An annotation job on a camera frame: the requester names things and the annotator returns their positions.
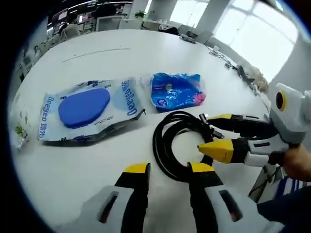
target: white table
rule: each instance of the white table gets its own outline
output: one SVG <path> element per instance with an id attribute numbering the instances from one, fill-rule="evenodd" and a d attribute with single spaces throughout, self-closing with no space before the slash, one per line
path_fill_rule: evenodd
<path id="1" fill-rule="evenodd" d="M 46 92 L 53 93 L 87 80 L 139 77 L 146 73 L 199 73 L 207 97 L 198 107 L 184 109 L 194 115 L 222 113 L 261 116 L 266 108 L 224 61 L 209 55 L 202 44 L 191 44 L 166 33 L 113 30 L 83 35 L 50 49 L 31 69 L 15 98 L 17 108 L 28 111 L 32 137 L 22 154 L 13 156 L 21 184 L 34 208 L 50 225 L 73 220 L 84 201 L 105 185 L 114 184 L 134 163 L 152 164 L 145 232 L 195 232 L 189 188 L 166 177 L 152 154 L 152 134 L 167 113 L 157 114 L 140 92 L 147 115 L 102 142 L 79 148 L 43 146 L 36 140 L 37 120 Z M 173 143 L 178 159 L 200 161 L 196 133 L 185 133 Z M 223 182 L 245 195 L 260 168 L 215 163 Z"/>

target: potted plant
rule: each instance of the potted plant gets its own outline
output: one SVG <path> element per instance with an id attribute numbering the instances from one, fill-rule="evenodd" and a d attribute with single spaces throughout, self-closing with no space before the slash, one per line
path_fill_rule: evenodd
<path id="1" fill-rule="evenodd" d="M 144 19 L 147 14 L 144 11 L 138 11 L 135 13 L 135 18 Z"/>

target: window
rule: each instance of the window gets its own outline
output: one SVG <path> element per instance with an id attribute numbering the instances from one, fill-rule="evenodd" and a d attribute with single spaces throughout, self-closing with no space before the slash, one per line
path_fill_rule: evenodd
<path id="1" fill-rule="evenodd" d="M 170 21 L 196 27 L 209 0 L 178 0 Z"/>
<path id="2" fill-rule="evenodd" d="M 281 3 L 279 3 L 278 1 L 276 1 L 276 7 L 277 7 L 280 11 L 283 11 L 283 7 L 282 7 Z"/>
<path id="3" fill-rule="evenodd" d="M 290 56 L 298 30 L 289 19 L 264 3 L 233 0 L 214 37 L 258 67 L 270 82 Z"/>
<path id="4" fill-rule="evenodd" d="M 151 2 L 152 2 L 152 0 L 148 0 L 148 2 L 147 2 L 147 6 L 146 6 L 146 9 L 145 9 L 145 13 L 146 13 L 146 14 L 149 13 L 149 9 L 150 9 L 150 6 L 151 6 Z"/>

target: human hand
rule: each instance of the human hand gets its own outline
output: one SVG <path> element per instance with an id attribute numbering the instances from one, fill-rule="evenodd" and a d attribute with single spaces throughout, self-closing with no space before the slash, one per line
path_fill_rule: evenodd
<path id="1" fill-rule="evenodd" d="M 311 182 L 311 153 L 302 144 L 288 149 L 283 168 L 290 178 Z"/>

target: cable on table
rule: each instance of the cable on table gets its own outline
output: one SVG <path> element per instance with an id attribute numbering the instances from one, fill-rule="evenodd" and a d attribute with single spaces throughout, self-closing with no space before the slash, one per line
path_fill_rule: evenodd
<path id="1" fill-rule="evenodd" d="M 224 59 L 226 62 L 229 62 L 229 60 L 226 58 L 225 55 L 223 55 L 221 52 L 219 51 L 215 51 L 215 50 L 211 50 L 208 46 L 206 46 L 209 50 L 209 54 L 214 56 L 214 57 L 218 57 L 218 58 L 221 58 L 221 59 Z"/>
<path id="2" fill-rule="evenodd" d="M 173 122 L 176 123 L 163 133 L 165 126 Z M 160 169 L 168 177 L 180 182 L 189 182 L 190 169 L 176 159 L 172 151 L 172 143 L 177 135 L 186 132 L 187 129 L 198 132 L 206 143 L 213 141 L 214 130 L 209 124 L 183 111 L 168 114 L 156 127 L 152 139 L 153 153 Z M 204 155 L 201 163 L 211 166 L 213 159 Z"/>

